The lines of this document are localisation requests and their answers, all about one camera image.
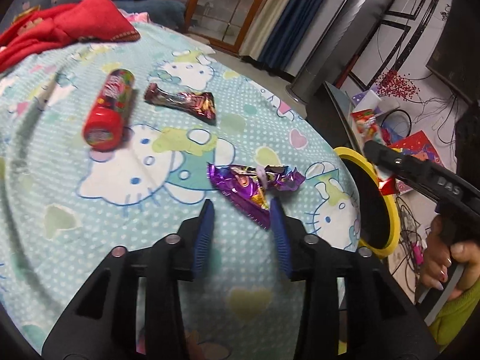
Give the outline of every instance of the screw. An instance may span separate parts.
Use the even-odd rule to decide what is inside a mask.
[[[319,238],[315,234],[307,234],[303,240],[309,245],[314,245],[318,242]]]
[[[368,249],[368,247],[364,247],[364,246],[362,246],[360,249],[358,249],[358,253],[362,257],[371,257],[371,255],[372,255],[371,250]]]
[[[170,245],[175,245],[179,243],[181,240],[180,235],[178,234],[170,234],[165,237],[165,242]]]
[[[127,252],[127,248],[124,246],[117,246],[114,247],[112,250],[113,257],[121,257]]]

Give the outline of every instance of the bed sheet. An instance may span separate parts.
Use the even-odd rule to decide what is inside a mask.
[[[351,251],[359,240],[355,184],[322,137],[278,97],[182,35],[134,25],[142,35],[136,43],[79,43],[31,55],[0,80],[0,302],[40,351],[112,247],[151,246],[209,198],[215,228],[208,271],[180,284],[185,328],[209,360],[290,360],[304,283],[280,273],[272,233],[212,188],[206,164],[297,167],[307,180],[283,196],[286,213]],[[81,130],[116,68],[135,75],[133,110],[122,146],[100,153]],[[217,126],[144,103],[152,80],[170,92],[212,92]]]

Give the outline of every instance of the person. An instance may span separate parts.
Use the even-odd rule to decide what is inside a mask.
[[[448,248],[440,239],[441,216],[436,216],[430,227],[420,272],[423,285],[443,290],[443,283],[448,279],[447,268],[452,264],[451,258],[466,264],[448,302],[429,327],[440,350],[443,350],[460,332],[480,300],[480,246],[474,241],[463,241]]]

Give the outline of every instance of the chocolate bar wrapper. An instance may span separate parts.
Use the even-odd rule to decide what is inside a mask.
[[[207,166],[207,176],[212,185],[229,198],[241,211],[265,229],[270,228],[270,214],[265,191],[295,191],[305,181],[297,171],[288,166],[267,166],[258,169],[242,166]]]
[[[151,82],[148,84],[144,98],[148,104],[161,105],[188,112],[210,125],[215,125],[217,122],[215,101],[210,92],[199,94],[180,92],[172,94],[161,90],[156,83]]]

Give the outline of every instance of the red cloth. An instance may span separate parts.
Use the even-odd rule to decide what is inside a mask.
[[[139,40],[140,34],[110,0],[62,4],[33,12],[0,35],[0,46],[6,46],[0,52],[0,72],[30,54],[88,39],[128,42]]]

